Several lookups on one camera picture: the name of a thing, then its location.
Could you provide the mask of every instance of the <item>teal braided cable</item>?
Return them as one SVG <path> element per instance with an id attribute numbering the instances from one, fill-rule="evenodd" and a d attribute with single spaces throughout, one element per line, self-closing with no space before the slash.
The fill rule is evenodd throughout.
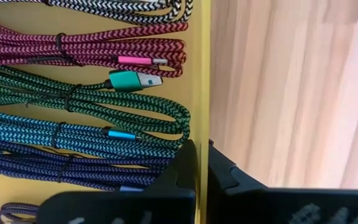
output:
<path id="1" fill-rule="evenodd" d="M 66 110 L 62 93 L 76 85 L 64 83 L 16 68 L 0 66 L 0 105 L 31 103 L 46 108 Z M 135 134 L 156 146 L 177 149 L 190 135 L 190 113 L 181 104 L 158 96 L 105 91 L 103 83 L 82 85 L 70 95 L 68 107 L 75 113 L 103 119 Z M 153 111 L 173 121 L 111 109 L 100 104 Z M 150 133 L 181 134 L 178 139 L 164 139 Z"/>
<path id="2" fill-rule="evenodd" d="M 108 159 L 171 159 L 177 152 L 144 139 L 115 139 L 104 134 L 103 128 L 4 113 L 0 113 L 0 141 L 52 146 Z"/>

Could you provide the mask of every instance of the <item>coiled cable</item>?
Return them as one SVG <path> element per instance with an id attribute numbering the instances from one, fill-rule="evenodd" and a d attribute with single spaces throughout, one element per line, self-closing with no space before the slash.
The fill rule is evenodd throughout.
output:
<path id="1" fill-rule="evenodd" d="M 0 141 L 69 149 L 109 159 L 173 158 L 174 147 L 158 146 L 144 139 L 109 137 L 103 128 L 55 123 L 0 113 Z"/>
<path id="2" fill-rule="evenodd" d="M 100 159 L 76 154 L 51 153 L 31 146 L 0 141 L 0 175 L 13 178 L 63 182 L 114 191 L 144 188 L 167 166 L 168 159 Z M 117 165 L 150 166 L 123 168 Z"/>
<path id="3" fill-rule="evenodd" d="M 40 207 L 38 205 L 32 205 L 29 203 L 6 203 L 1 206 L 0 209 L 0 224 L 4 224 L 4 221 L 1 218 L 2 216 L 10 219 L 12 224 L 35 223 L 35 218 L 39 208 Z M 26 215 L 31 218 L 22 218 L 17 215 Z"/>
<path id="4" fill-rule="evenodd" d="M 180 22 L 93 34 L 27 35 L 0 26 L 0 65 L 95 65 L 175 78 L 182 75 L 186 61 L 184 41 L 128 38 L 178 32 L 187 27 L 186 22 Z"/>
<path id="5" fill-rule="evenodd" d="M 38 2 L 115 19 L 136 25 L 186 22 L 193 10 L 193 0 L 0 0 L 3 2 Z M 185 8 L 181 13 L 182 2 Z M 143 12 L 170 9 L 165 14 L 149 15 Z"/>
<path id="6" fill-rule="evenodd" d="M 33 104 L 94 116 L 113 124 L 117 128 L 134 134 L 138 140 L 131 144 L 140 144 L 142 147 L 155 147 L 160 152 L 167 151 L 168 154 L 161 155 L 162 157 L 172 157 L 172 152 L 176 151 L 178 146 L 189 138 L 190 113 L 181 104 L 157 96 L 101 91 L 100 89 L 103 88 L 105 88 L 104 83 L 78 86 L 55 81 L 16 68 L 0 67 L 0 105 Z M 168 121 L 151 118 L 119 109 L 111 109 L 100 104 L 153 111 L 170 116 L 174 120 Z M 48 136 L 51 136 L 51 131 L 57 127 L 57 123 L 18 118 L 1 113 L 0 118 L 7 123 L 21 120 L 25 124 L 23 126 L 24 131 L 26 131 L 26 126 L 44 126 L 43 128 L 37 126 L 35 129 L 48 129 Z M 82 128 L 82 126 L 76 128 L 76 126 L 70 126 L 69 124 L 64 124 L 62 128 L 62 131 L 70 128 L 90 129 L 92 132 L 101 132 L 101 128 Z M 181 134 L 181 136 L 178 139 L 170 140 L 150 133 Z M 46 138 L 46 142 L 42 145 L 47 145 L 47 142 L 50 142 L 48 139 L 50 137 Z"/>

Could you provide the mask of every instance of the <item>red braided cable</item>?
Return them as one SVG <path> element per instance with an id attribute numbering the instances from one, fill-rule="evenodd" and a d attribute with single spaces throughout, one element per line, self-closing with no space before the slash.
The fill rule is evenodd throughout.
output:
<path id="1" fill-rule="evenodd" d="M 131 70 L 161 77 L 179 77 L 185 63 L 185 43 L 178 39 L 128 39 L 150 35 L 184 31 L 186 22 L 156 24 L 92 34 L 63 35 L 61 48 L 57 46 L 56 35 L 21 34 L 0 25 L 0 65 L 37 63 L 42 65 L 96 65 Z M 126 64 L 118 57 L 164 59 L 162 64 L 172 69 L 161 70 L 149 65 Z"/>

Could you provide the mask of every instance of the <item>yellow board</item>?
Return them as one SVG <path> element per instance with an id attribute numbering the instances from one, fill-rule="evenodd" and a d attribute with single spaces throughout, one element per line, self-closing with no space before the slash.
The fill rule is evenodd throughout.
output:
<path id="1" fill-rule="evenodd" d="M 196 223 L 204 223 L 209 135 L 209 15 L 210 1 L 194 2 L 194 10 L 186 32 L 158 37 L 183 39 L 188 60 L 180 78 L 164 79 L 164 84 L 141 93 L 162 96 L 186 106 L 192 115 L 191 139 L 198 150 L 198 205 Z M 76 12 L 60 7 L 46 7 L 36 3 L 0 4 L 0 24 L 25 34 L 82 34 L 119 29 L 130 25 Z M 87 66 L 53 67 L 23 65 L 20 69 L 69 83 L 100 83 L 108 78 L 110 68 Z M 108 125 L 105 121 L 87 115 L 24 105 L 0 106 L 3 113 L 29 118 L 93 126 Z M 39 204 L 50 196 L 67 190 L 93 190 L 70 184 L 12 179 L 0 176 L 0 206 L 6 202 Z"/>

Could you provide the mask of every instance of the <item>green usb connector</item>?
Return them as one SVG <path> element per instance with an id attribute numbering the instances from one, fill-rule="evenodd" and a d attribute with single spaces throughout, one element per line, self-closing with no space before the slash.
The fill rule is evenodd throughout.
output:
<path id="1" fill-rule="evenodd" d="M 140 72 L 115 70 L 109 72 L 109 79 L 104 82 L 104 85 L 107 89 L 132 92 L 162 85 L 162 78 Z"/>

